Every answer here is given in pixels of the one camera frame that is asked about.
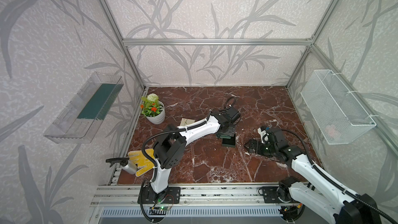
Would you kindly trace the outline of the green box base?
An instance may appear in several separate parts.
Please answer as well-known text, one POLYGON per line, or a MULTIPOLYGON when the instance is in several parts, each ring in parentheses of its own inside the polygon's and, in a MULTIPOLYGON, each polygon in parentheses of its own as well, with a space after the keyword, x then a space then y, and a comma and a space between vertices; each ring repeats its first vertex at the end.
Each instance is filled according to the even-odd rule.
POLYGON ((236 136, 230 137, 229 139, 222 139, 221 145, 223 147, 235 148, 236 147, 236 136))

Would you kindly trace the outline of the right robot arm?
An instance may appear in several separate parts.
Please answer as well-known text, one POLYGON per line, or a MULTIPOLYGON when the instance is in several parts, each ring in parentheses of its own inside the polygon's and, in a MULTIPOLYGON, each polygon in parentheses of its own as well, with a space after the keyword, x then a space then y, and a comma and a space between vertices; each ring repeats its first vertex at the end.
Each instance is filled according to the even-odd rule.
POLYGON ((293 176, 280 181, 276 190, 279 201, 302 204, 330 224, 379 224, 382 218, 396 223, 372 197, 350 190, 317 165, 302 139, 302 147, 290 145, 286 132, 262 126, 258 128, 260 139, 244 145, 249 153, 277 158, 308 181, 305 185, 293 176))

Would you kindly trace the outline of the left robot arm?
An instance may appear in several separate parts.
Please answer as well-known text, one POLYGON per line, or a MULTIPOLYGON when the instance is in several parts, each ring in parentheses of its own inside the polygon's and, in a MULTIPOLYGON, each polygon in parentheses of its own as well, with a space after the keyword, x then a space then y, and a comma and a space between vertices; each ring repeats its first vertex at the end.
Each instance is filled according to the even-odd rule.
POLYGON ((210 112, 207 117, 189 125, 169 125, 164 131, 143 142, 141 154, 153 169, 152 179, 146 183, 149 191, 160 194, 167 190, 173 167, 181 161, 186 147, 207 135, 221 139, 236 137, 235 126, 241 114, 233 106, 210 112))

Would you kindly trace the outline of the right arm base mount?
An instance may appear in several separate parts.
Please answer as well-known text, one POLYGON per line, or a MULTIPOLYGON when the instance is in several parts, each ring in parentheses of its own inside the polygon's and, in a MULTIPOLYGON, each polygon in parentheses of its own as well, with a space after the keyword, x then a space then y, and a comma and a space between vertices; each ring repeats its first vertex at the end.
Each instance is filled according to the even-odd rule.
POLYGON ((289 190, 280 186, 266 186, 258 189, 258 194, 263 197, 264 203, 299 205, 300 202, 293 200, 289 190))

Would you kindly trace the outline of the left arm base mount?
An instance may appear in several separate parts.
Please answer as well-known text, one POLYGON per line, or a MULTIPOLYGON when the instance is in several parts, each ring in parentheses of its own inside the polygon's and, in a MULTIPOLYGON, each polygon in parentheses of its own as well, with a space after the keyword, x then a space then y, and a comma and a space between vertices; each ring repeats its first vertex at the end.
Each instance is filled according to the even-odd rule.
POLYGON ((178 204, 181 196, 180 187, 168 187, 160 193, 155 193, 151 186, 144 186, 138 195, 139 204, 178 204))

